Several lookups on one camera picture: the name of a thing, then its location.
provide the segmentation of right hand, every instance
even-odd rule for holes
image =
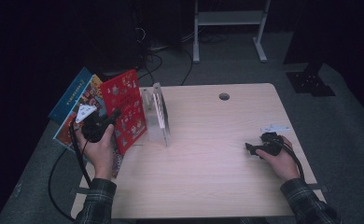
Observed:
[[[281,136],[284,139],[284,143],[286,143],[290,148],[292,148],[292,144],[287,140],[284,136]],[[296,162],[290,157],[287,152],[282,149],[281,152],[277,156],[273,156],[261,149],[257,149],[256,153],[261,156],[264,160],[266,160],[273,168],[275,173],[281,177],[285,182],[290,179],[300,178],[298,167]]]
[[[84,154],[94,166],[95,178],[111,180],[113,166],[111,138],[114,129],[115,127],[109,124],[103,137],[97,143],[88,142],[80,129],[76,131],[77,140],[80,146],[84,147]]]

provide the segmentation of blue book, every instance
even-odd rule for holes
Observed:
[[[68,114],[75,106],[81,93],[89,85],[91,78],[92,73],[86,67],[83,67],[77,74],[75,79],[72,81],[72,83],[69,85],[68,89],[63,94],[59,102],[49,113],[49,119],[62,125],[65,118],[68,117]]]

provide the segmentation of metal stand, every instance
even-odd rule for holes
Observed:
[[[199,12],[198,0],[195,3],[194,16],[194,42],[193,42],[193,62],[200,62],[199,51],[199,26],[202,25],[259,25],[258,36],[253,38],[255,48],[257,49],[259,59],[262,63],[267,62],[267,57],[260,44],[263,35],[264,25],[267,20],[267,14],[271,0],[266,0],[264,10],[252,11],[216,11],[216,12]]]

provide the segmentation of wooden table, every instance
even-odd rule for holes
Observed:
[[[314,174],[287,113],[271,84],[161,87],[167,105],[171,146],[147,133],[125,154],[113,203],[114,218],[292,216],[270,165],[251,156],[245,143],[262,145],[261,128],[281,132],[293,144],[306,182]],[[227,93],[230,99],[221,100]],[[87,167],[93,177],[93,168]],[[87,184],[82,178],[80,186]],[[320,190],[315,190],[324,200]],[[82,209],[78,194],[71,215]]]

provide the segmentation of book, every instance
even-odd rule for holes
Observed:
[[[77,116],[79,106],[83,105],[95,105],[97,109],[93,114],[99,118],[106,116],[105,103],[103,95],[101,93],[100,85],[103,82],[96,75],[91,75],[90,81],[81,89],[80,94],[77,95],[77,99],[74,101],[69,113],[64,118],[59,130],[54,135],[53,139],[59,142],[64,147],[75,152],[72,146],[71,135],[69,133],[69,126],[73,118]],[[82,126],[84,122],[74,123],[75,126]]]
[[[115,125],[118,150],[124,155],[127,149],[147,130],[141,92],[135,70],[129,70],[101,84],[107,115],[120,109],[121,116]]]
[[[81,93],[86,89],[87,85],[89,85],[91,79],[92,73],[86,67],[83,67],[56,106],[53,107],[48,117],[61,125],[75,106],[75,102],[80,97]]]
[[[80,80],[82,77],[79,73],[77,75],[77,78],[75,80]],[[75,86],[75,83],[73,82],[71,86],[68,88],[67,91],[74,90],[74,96],[69,98],[69,104],[71,106],[69,107],[62,107],[61,109],[65,110],[66,108],[70,108],[69,113],[66,115],[66,118],[62,122],[59,130],[54,135],[53,139],[57,141],[59,144],[64,146],[65,148],[73,151],[75,153],[75,149],[72,144],[71,134],[69,132],[69,126],[71,125],[71,121],[77,116],[77,112],[79,110],[80,105],[94,105],[96,107],[95,111],[92,112],[94,116],[97,116],[99,119],[103,119],[107,116],[106,109],[105,109],[105,102],[103,100],[103,95],[101,93],[100,86],[103,83],[103,81],[98,78],[96,75],[91,74],[91,78],[87,82],[86,85],[83,85],[85,82],[79,82],[81,83],[78,86]],[[58,104],[56,105],[58,109],[60,109],[61,105],[65,104]],[[53,108],[53,114],[58,113],[56,112],[57,108]],[[84,120],[82,122],[73,123],[74,127],[81,127],[84,125]],[[117,177],[119,173],[119,169],[123,160],[123,157],[119,154],[117,148],[117,143],[115,141],[112,142],[112,148],[113,148],[113,167],[112,167],[112,176]]]

